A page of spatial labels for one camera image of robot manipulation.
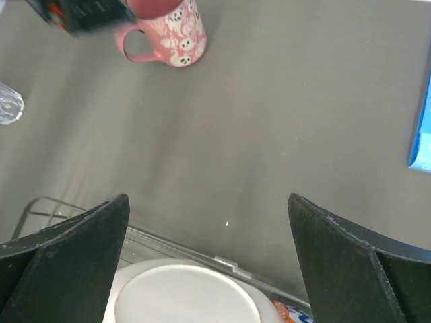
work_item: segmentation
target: blue box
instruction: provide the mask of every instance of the blue box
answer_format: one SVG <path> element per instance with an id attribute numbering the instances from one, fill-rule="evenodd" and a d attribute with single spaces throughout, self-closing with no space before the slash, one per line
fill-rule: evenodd
<path id="1" fill-rule="evenodd" d="M 420 112 L 409 168 L 431 173 L 431 83 L 428 81 L 424 105 Z"/>

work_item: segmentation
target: mug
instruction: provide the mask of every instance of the mug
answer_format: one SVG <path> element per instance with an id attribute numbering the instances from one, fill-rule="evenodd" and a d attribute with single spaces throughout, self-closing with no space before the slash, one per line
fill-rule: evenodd
<path id="1" fill-rule="evenodd" d="M 154 48 L 153 53 L 131 55 L 126 52 L 124 40 L 133 30 L 145 33 Z M 115 34 L 115 43 L 131 61 L 162 61 L 173 67 L 184 67 L 196 63 L 203 56 L 207 36 L 195 0 L 183 0 L 174 11 L 162 17 L 123 24 Z"/>

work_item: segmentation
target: table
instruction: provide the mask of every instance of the table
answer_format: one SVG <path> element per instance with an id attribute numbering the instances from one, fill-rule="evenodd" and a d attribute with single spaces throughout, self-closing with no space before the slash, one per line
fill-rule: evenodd
<path id="1" fill-rule="evenodd" d="M 131 225 L 235 259 L 303 299 L 292 192 L 431 248 L 431 177 L 407 169 L 431 5 L 197 4 L 209 50 L 173 69 L 129 62 L 112 30 L 70 38 L 7 3 L 0 80 L 26 107 L 0 127 L 0 238 L 36 196 L 89 208 L 126 192 Z M 149 50 L 139 34 L 127 46 Z"/>

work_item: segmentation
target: glass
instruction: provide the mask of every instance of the glass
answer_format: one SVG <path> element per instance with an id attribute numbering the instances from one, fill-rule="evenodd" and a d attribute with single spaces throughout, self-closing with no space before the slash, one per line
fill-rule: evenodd
<path id="1" fill-rule="evenodd" d="M 0 83 L 0 124 L 11 124 L 18 120 L 24 109 L 21 94 Z"/>

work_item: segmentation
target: mug handle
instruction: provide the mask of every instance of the mug handle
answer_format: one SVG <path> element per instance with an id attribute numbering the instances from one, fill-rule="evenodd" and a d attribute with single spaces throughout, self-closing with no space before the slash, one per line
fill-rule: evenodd
<path id="1" fill-rule="evenodd" d="M 131 55 L 127 54 L 125 48 L 124 48 L 124 39 L 126 38 L 127 34 L 129 32 L 132 32 L 134 30 L 139 30 L 141 32 L 145 32 L 145 30 L 142 30 L 138 24 L 123 24 L 120 26 L 120 28 L 115 33 L 115 44 L 117 45 L 117 48 L 119 51 L 126 56 L 128 59 L 134 62 L 151 62 L 151 61 L 161 61 L 162 57 L 161 55 L 154 51 L 151 54 L 145 54 L 145 55 Z"/>

